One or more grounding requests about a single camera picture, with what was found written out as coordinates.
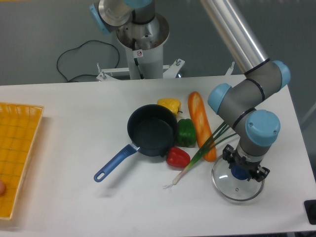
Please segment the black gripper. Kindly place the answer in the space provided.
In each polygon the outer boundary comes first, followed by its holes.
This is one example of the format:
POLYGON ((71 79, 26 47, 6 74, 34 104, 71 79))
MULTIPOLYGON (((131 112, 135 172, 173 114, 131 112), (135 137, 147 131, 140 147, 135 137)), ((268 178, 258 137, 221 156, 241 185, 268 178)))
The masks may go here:
POLYGON ((237 179, 253 179, 262 182, 270 173, 266 167, 260 166, 260 161, 251 162, 245 156, 240 156, 231 145, 223 149, 223 160, 229 164, 232 175, 237 179))

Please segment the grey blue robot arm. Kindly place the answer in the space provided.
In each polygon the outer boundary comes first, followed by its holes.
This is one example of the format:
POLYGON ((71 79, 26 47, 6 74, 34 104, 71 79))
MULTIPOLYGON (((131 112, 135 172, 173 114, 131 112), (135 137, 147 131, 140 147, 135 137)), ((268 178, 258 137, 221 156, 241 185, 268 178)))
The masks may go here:
MULTIPOLYGON (((257 110, 256 106, 289 83, 290 71, 281 61, 270 61, 264 55, 233 2, 204 0, 202 4, 245 75, 245 80, 234 87, 218 85, 208 97, 211 109, 240 137, 236 149, 225 147, 223 157, 236 178, 261 182, 269 170, 260 162, 277 139, 280 121, 275 114, 257 110)), ((132 143, 95 174, 96 182, 137 151, 151 155, 166 149, 179 126, 168 109, 145 105, 131 115, 127 130, 132 143)))

